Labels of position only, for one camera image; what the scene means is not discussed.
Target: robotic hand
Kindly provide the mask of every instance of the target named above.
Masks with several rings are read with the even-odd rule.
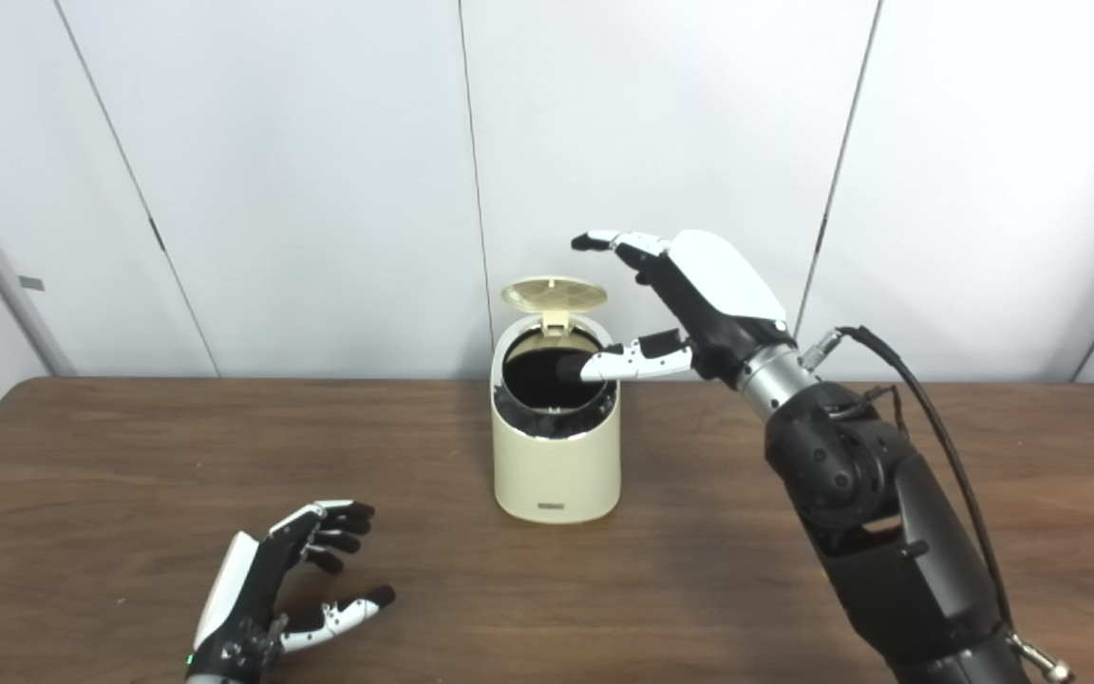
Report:
[[[573,250],[613,251],[686,329],[641,337],[598,353],[561,359],[563,381],[630,380],[695,368],[750,403],[766,424],[766,459],[777,473],[851,626],[900,684],[1029,684],[1021,659],[1047,681],[1073,675],[1020,639],[1011,626],[985,523],[959,459],[921,385],[866,328],[837,328],[803,357],[784,309],[724,239],[687,230],[651,234],[592,231]],[[872,397],[813,373],[842,336],[904,374],[936,426],[965,486],[984,555],[947,502],[923,455]]]
[[[344,570],[330,549],[357,553],[361,542],[353,536],[370,532],[373,515],[374,509],[357,501],[315,501],[274,524],[259,542],[246,532],[235,534],[201,611],[186,681],[257,684],[282,652],[322,645],[391,605],[394,589],[382,586],[346,601],[274,615],[286,572],[303,561],[331,575]]]

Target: black finger segment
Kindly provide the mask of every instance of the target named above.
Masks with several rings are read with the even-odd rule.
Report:
[[[306,559],[328,575],[340,575],[344,570],[344,561],[331,555],[331,550],[309,550]]]
[[[352,515],[338,515],[329,517],[326,521],[323,521],[323,530],[342,530],[344,532],[349,532],[352,534],[368,534],[370,533],[370,521],[363,519],[363,517],[352,517]]]
[[[370,520],[374,517],[374,507],[365,506],[361,501],[352,501],[344,507],[329,507],[328,517],[360,517],[362,520]]]
[[[572,247],[578,252],[594,252],[610,248],[610,242],[590,237],[590,233],[578,234],[572,239]]]
[[[353,540],[348,534],[316,534],[313,544],[331,546],[331,548],[344,550],[347,554],[357,554],[361,549],[361,542]]]

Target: black cable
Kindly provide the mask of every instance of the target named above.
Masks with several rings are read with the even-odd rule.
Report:
[[[919,405],[923,407],[923,413],[928,416],[931,428],[934,429],[934,436],[939,438],[940,445],[943,447],[943,451],[947,454],[947,464],[952,466],[952,473],[956,477],[956,485],[961,487],[961,495],[965,498],[965,508],[968,508],[968,519],[974,523],[974,532],[977,535],[977,546],[981,549],[982,558],[986,561],[986,571],[990,573],[990,579],[994,580],[994,590],[998,592],[999,615],[1003,617],[1008,626],[1015,627],[1015,623],[1011,619],[1011,602],[1008,601],[1006,589],[1003,588],[1003,573],[999,571],[998,558],[994,556],[994,546],[990,544],[990,533],[986,530],[986,521],[982,519],[981,507],[977,506],[977,497],[974,494],[973,486],[968,483],[968,475],[965,473],[965,464],[961,462],[961,454],[956,451],[954,443],[952,443],[952,437],[947,433],[947,428],[943,425],[939,413],[934,410],[934,404],[928,397],[923,385],[919,384],[918,379],[915,378],[915,373],[910,372],[910,369],[903,362],[903,357],[898,356],[897,351],[894,351],[894,348],[889,347],[884,339],[876,337],[873,331],[860,325],[860,327],[839,327],[838,332],[875,351],[875,355],[884,359],[885,363],[894,367],[898,375],[903,376],[903,380],[906,381],[910,392],[915,393],[915,397],[919,399]]]

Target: robot finger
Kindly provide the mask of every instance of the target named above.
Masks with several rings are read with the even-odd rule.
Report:
[[[377,615],[379,611],[395,601],[395,590],[389,584],[371,589],[356,599],[335,603],[323,603],[316,610],[296,612],[290,615],[281,645],[286,652],[309,649],[323,641],[339,637],[364,621]]]
[[[374,517],[374,507],[352,499],[315,501],[315,506],[323,509],[323,517],[348,515],[362,520],[370,520]]]
[[[306,559],[328,575],[340,575],[344,570],[344,561],[336,558],[331,550],[322,548],[322,546],[307,546]]]
[[[348,532],[349,534],[363,536],[363,534],[370,533],[370,521],[363,519],[363,517],[348,514],[334,515],[323,521],[321,524],[322,532]]]
[[[339,530],[321,530],[312,537],[310,549],[316,546],[331,546],[334,549],[344,550],[347,554],[357,554],[361,550],[361,542]]]

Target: trash can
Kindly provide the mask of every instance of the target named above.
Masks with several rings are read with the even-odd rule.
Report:
[[[619,502],[619,382],[560,382],[556,367],[612,345],[605,328],[579,315],[607,292],[574,278],[531,277],[501,294],[533,315],[505,328],[492,358],[496,500],[533,522],[598,519]]]

